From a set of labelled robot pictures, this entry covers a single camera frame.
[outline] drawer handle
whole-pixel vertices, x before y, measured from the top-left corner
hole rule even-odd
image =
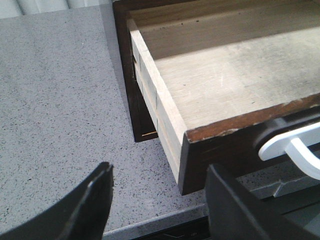
[[[305,174],[320,180],[320,159],[307,146],[320,142],[320,122],[274,136],[259,150],[263,160],[287,154]]]

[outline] black plastic object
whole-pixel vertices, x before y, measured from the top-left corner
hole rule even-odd
[[[72,192],[0,240],[100,240],[113,197],[113,166],[100,165]]]
[[[320,239],[258,200],[222,166],[209,166],[205,195],[214,240]]]
[[[208,218],[202,217],[134,240],[209,240]]]

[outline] drawer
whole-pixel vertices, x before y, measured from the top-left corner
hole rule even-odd
[[[315,1],[117,4],[127,31],[118,26],[118,37],[129,38],[134,81],[182,194],[204,187],[211,163],[237,177],[285,160],[262,162],[257,152],[268,138],[319,121]]]

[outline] quartz countertop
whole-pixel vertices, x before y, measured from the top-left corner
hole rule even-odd
[[[0,25],[0,233],[56,203],[100,162],[114,165],[108,239],[206,216],[203,190],[180,195],[159,139],[134,142],[111,4]],[[304,178],[283,163],[239,180],[272,188],[280,173]]]

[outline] chipped wood edge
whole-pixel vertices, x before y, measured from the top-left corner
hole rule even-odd
[[[186,131],[186,135],[190,143],[196,143],[230,135],[240,129],[318,106],[320,106],[320,93],[190,129]]]

